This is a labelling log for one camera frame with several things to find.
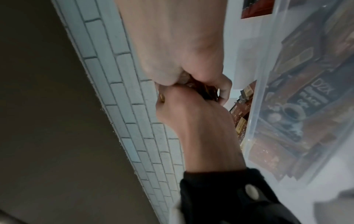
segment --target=clear plastic box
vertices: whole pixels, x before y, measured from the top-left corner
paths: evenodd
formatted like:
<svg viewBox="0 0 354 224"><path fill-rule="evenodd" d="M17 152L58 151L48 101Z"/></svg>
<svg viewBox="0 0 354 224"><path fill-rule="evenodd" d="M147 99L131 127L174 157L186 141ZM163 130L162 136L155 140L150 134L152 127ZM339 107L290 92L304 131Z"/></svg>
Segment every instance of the clear plastic box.
<svg viewBox="0 0 354 224"><path fill-rule="evenodd" d="M277 0L263 32L243 153L314 223L314 201L354 187L354 1Z"/></svg>

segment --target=hand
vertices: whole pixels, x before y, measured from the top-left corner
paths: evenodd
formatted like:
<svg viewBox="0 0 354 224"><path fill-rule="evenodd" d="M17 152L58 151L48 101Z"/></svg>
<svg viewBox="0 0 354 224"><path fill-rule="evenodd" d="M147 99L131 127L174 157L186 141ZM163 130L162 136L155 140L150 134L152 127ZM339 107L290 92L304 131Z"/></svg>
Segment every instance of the hand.
<svg viewBox="0 0 354 224"><path fill-rule="evenodd" d="M146 75L170 86L184 72L229 98L223 70L227 0L115 0Z"/></svg>
<svg viewBox="0 0 354 224"><path fill-rule="evenodd" d="M187 86L157 85L157 118L170 126L182 144L188 172L222 172L246 169L229 111L205 101Z"/></svg>

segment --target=black sleeve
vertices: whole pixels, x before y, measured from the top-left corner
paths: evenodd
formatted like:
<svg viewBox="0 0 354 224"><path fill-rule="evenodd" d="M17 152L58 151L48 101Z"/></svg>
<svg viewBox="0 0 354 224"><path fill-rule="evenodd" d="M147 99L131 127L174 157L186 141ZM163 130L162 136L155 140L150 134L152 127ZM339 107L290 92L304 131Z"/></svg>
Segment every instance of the black sleeve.
<svg viewBox="0 0 354 224"><path fill-rule="evenodd" d="M253 199L246 185L257 190ZM299 221L279 201L256 169L233 172L184 172L181 210L187 224L294 223Z"/></svg>

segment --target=white button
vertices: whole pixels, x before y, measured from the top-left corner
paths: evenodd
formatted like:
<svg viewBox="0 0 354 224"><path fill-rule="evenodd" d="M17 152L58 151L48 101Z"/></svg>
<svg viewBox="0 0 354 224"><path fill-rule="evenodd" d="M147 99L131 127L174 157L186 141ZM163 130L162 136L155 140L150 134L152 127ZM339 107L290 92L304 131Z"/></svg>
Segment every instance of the white button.
<svg viewBox="0 0 354 224"><path fill-rule="evenodd" d="M259 193L258 193L257 189L255 188L255 186L248 184L244 187L244 189L246 190L246 194L251 199L253 199L253 200L259 199Z"/></svg>

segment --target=white brick wall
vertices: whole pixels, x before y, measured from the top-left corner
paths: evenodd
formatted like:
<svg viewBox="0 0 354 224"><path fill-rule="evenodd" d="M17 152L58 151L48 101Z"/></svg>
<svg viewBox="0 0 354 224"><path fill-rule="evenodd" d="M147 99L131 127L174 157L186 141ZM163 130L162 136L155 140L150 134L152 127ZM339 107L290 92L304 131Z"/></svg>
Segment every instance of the white brick wall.
<svg viewBox="0 0 354 224"><path fill-rule="evenodd" d="M52 0L127 158L161 223L180 196L183 153L156 118L154 82L140 67L114 0Z"/></svg>

